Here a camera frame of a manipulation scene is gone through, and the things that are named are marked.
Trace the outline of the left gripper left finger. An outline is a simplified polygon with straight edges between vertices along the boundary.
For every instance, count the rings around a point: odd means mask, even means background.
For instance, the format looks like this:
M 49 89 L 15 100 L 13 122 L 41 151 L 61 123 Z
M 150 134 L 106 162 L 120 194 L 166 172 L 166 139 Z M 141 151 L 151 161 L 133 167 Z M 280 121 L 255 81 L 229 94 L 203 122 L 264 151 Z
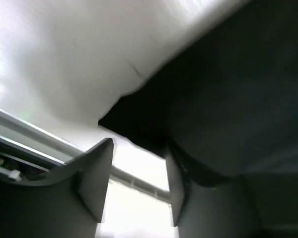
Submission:
M 0 176 L 0 238 L 93 238 L 102 220 L 114 143 L 106 138 L 33 179 Z

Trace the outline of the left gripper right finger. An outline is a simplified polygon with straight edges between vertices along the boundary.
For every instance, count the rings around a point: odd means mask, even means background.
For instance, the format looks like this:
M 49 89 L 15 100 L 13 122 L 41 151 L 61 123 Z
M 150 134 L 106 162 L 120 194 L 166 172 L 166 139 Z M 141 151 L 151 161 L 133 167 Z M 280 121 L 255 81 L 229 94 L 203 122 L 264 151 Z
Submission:
M 166 168 L 181 238 L 298 238 L 298 174 L 224 176 L 174 142 Z

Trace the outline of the black sport shorts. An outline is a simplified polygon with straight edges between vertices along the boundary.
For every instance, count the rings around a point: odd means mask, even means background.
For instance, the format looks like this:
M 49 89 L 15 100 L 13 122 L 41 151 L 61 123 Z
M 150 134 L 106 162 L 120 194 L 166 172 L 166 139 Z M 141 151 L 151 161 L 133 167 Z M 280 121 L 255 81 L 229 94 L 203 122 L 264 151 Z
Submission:
M 214 186 L 298 173 L 298 0 L 253 0 L 122 97 L 99 124 Z

